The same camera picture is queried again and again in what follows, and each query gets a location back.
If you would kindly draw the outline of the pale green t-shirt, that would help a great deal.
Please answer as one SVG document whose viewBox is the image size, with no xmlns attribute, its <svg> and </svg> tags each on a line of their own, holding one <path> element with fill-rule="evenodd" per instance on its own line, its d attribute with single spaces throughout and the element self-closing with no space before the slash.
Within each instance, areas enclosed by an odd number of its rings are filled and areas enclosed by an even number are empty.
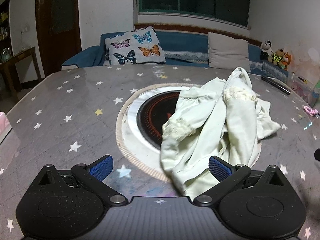
<svg viewBox="0 0 320 240">
<path fill-rule="evenodd" d="M 161 166 L 178 191 L 195 198 L 218 183 L 208 168 L 213 155 L 231 165 L 253 166 L 259 141 L 281 128 L 271 119 L 270 107 L 257 97 L 241 67 L 228 79 L 181 91 L 162 127 L 160 150 Z"/>
</svg>

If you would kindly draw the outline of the grey star tablecloth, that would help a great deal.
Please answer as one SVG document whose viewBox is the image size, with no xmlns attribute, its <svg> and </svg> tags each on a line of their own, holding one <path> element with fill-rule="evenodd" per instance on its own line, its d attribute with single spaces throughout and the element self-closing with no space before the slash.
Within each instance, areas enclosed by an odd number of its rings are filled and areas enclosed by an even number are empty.
<svg viewBox="0 0 320 240">
<path fill-rule="evenodd" d="M 203 85 L 228 70 L 200 67 L 133 65 L 88 67 L 57 72 L 44 79 L 8 113 L 12 126 L 1 143 L 1 239 L 21 239 L 15 211 L 26 189 L 46 164 L 69 169 L 105 154 L 114 159 L 106 184 L 132 196 L 174 197 L 170 183 L 157 180 L 130 163 L 116 142 L 116 119 L 138 90 L 158 83 Z M 319 239 L 319 119 L 303 111 L 304 103 L 250 76 L 259 98 L 271 103 L 271 118 L 281 125 L 262 143 L 256 170 L 279 166 L 306 207 L 301 239 Z"/>
</svg>

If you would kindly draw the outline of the round induction cooktop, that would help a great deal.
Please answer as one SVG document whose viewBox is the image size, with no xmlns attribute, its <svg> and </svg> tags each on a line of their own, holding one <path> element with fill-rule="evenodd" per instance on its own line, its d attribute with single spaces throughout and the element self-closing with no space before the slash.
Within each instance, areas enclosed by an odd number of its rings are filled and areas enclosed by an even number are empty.
<svg viewBox="0 0 320 240">
<path fill-rule="evenodd" d="M 180 91 L 201 85 L 160 83 L 134 92 L 116 121 L 116 142 L 122 155 L 142 172 L 170 182 L 160 162 L 162 126 L 174 114 Z"/>
</svg>

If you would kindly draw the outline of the pink tissue box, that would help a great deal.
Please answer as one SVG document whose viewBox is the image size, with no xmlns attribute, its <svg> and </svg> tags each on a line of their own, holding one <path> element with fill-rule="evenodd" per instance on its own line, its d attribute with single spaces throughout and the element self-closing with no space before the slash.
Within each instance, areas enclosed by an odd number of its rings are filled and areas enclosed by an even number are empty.
<svg viewBox="0 0 320 240">
<path fill-rule="evenodd" d="M 8 133 L 11 131 L 11 124 L 4 112 L 0 113 L 0 143 L 5 139 Z"/>
</svg>

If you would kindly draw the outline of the black remote bar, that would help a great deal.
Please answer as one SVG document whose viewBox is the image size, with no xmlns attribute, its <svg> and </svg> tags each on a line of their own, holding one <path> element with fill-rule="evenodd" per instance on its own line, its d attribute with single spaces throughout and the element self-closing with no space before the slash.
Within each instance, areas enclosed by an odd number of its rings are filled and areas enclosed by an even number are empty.
<svg viewBox="0 0 320 240">
<path fill-rule="evenodd" d="M 275 79 L 272 79 L 267 76 L 261 76 L 261 80 L 265 81 L 266 83 L 271 84 L 273 87 L 276 87 L 278 90 L 280 90 L 281 92 L 283 92 L 286 95 L 291 94 L 291 90 L 289 88 L 287 88 L 285 85 L 280 84 Z"/>
</svg>

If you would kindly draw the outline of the clear plastic box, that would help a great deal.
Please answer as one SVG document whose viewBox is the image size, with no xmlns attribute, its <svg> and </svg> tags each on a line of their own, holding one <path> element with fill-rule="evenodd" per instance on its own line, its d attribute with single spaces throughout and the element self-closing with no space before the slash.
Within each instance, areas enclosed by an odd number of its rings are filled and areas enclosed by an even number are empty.
<svg viewBox="0 0 320 240">
<path fill-rule="evenodd" d="M 319 100 L 319 88 L 295 73 L 289 73 L 287 85 L 311 107 Z"/>
</svg>

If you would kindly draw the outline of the beige plain pillow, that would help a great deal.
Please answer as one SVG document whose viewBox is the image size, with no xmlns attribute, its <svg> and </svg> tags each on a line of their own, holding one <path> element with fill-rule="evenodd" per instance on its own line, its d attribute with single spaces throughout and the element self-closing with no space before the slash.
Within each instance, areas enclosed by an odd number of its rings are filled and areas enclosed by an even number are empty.
<svg viewBox="0 0 320 240">
<path fill-rule="evenodd" d="M 248 42 L 226 35 L 208 33 L 208 62 L 212 68 L 234 70 L 242 67 L 250 72 Z"/>
</svg>

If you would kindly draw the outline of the orange plush toy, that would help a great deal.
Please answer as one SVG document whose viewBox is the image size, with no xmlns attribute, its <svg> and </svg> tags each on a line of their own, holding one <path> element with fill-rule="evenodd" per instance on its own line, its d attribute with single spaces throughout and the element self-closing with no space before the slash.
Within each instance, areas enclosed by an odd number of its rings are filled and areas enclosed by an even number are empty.
<svg viewBox="0 0 320 240">
<path fill-rule="evenodd" d="M 291 58 L 292 55 L 290 55 L 288 52 L 284 55 L 284 57 L 282 58 L 282 60 L 278 63 L 278 66 L 287 71 L 287 67 L 288 65 L 291 63 Z"/>
</svg>

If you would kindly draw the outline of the blue sofa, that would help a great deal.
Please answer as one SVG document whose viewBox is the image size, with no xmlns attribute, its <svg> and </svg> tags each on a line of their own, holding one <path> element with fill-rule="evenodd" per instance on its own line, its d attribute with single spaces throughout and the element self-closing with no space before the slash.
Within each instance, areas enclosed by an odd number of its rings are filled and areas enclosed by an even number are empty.
<svg viewBox="0 0 320 240">
<path fill-rule="evenodd" d="M 100 44 L 91 46 L 65 61 L 61 68 L 84 68 L 109 64 L 105 48 L 106 38 L 123 36 L 123 32 L 101 35 Z M 194 67 L 208 67 L 208 36 L 205 34 L 157 30 L 161 48 L 164 51 L 166 64 Z M 260 59 L 261 49 L 255 44 L 248 44 L 248 60 L 252 74 L 276 78 L 286 82 L 289 72 Z"/>
</svg>

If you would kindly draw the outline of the panda plush toy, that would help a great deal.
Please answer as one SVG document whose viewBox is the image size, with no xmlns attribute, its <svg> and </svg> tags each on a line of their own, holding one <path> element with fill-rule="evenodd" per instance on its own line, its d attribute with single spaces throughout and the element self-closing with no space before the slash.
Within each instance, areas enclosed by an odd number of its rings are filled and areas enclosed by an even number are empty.
<svg viewBox="0 0 320 240">
<path fill-rule="evenodd" d="M 261 49 L 260 59 L 261 59 L 261 61 L 268 60 L 268 58 L 271 56 L 271 54 L 273 53 L 271 47 L 272 47 L 272 43 L 270 40 L 267 40 L 261 44 L 261 46 L 260 46 L 260 49 Z"/>
</svg>

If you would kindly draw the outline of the butterfly print pillow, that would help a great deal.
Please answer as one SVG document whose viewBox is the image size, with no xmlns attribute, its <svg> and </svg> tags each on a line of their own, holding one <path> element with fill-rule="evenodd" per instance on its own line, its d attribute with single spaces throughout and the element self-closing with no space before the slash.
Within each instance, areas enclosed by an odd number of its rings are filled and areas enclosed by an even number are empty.
<svg viewBox="0 0 320 240">
<path fill-rule="evenodd" d="M 165 55 L 153 27 L 140 28 L 104 40 L 111 65 L 164 64 Z"/>
</svg>

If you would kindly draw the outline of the dark display shelf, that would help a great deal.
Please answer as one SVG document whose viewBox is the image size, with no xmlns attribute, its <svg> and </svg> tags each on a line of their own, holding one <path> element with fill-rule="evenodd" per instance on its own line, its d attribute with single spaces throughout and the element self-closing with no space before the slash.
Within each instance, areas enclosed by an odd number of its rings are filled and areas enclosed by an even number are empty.
<svg viewBox="0 0 320 240">
<path fill-rule="evenodd" d="M 1 63 L 12 57 L 12 45 L 10 37 L 10 20 L 9 20 L 10 0 L 1 3 Z"/>
</svg>

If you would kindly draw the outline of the dark wooden door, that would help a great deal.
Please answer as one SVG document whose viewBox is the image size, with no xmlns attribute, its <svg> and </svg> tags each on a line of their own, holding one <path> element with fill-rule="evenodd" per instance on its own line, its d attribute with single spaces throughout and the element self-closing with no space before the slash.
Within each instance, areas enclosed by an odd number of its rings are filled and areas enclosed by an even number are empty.
<svg viewBox="0 0 320 240">
<path fill-rule="evenodd" d="M 35 0 L 36 31 L 44 75 L 81 51 L 79 0 Z"/>
</svg>

